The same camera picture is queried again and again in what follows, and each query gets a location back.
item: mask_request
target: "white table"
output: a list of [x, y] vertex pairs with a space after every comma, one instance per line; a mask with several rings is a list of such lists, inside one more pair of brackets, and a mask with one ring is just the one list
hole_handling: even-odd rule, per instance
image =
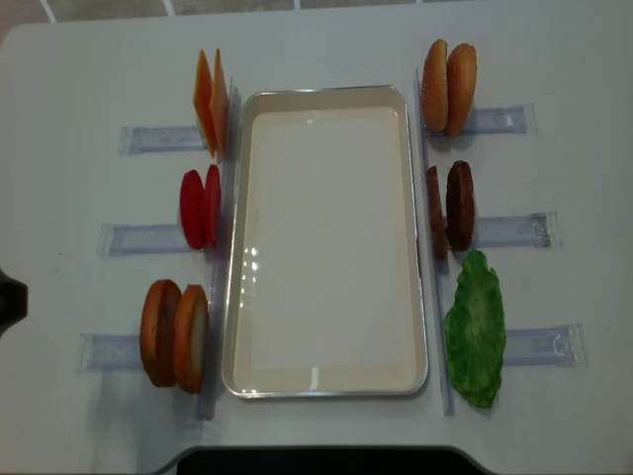
[[[0, 341], [0, 472], [148, 472], [198, 446], [296, 444], [448, 445], [499, 472], [633, 471], [631, 18], [625, 1], [450, 2], [10, 34], [0, 50], [0, 265], [30, 286], [31, 302]], [[490, 261], [508, 327], [583, 323], [588, 366], [505, 369], [490, 414], [457, 397], [444, 417], [425, 260], [431, 367], [413, 398], [245, 403], [224, 392], [216, 420], [199, 423], [193, 398], [154, 389], [141, 372], [75, 370], [80, 333], [137, 332], [154, 279], [208, 284], [200, 256], [96, 254], [104, 222], [174, 222], [182, 174], [208, 165], [202, 152], [117, 154], [123, 125], [193, 123], [199, 48], [222, 49], [244, 99], [393, 84], [412, 109], [414, 70], [439, 37], [476, 46], [478, 105], [535, 104], [539, 134], [522, 152], [533, 161], [510, 159], [508, 181], [481, 178], [477, 199], [491, 215], [559, 211], [561, 249]], [[417, 160], [414, 172], [424, 210]], [[539, 272], [546, 263], [557, 272]]]

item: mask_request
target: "tray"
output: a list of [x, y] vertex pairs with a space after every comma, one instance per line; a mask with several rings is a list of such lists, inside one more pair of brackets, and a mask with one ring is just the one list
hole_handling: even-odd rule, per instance
[[227, 388], [416, 391], [428, 362], [404, 97], [389, 86], [266, 92], [243, 117]]

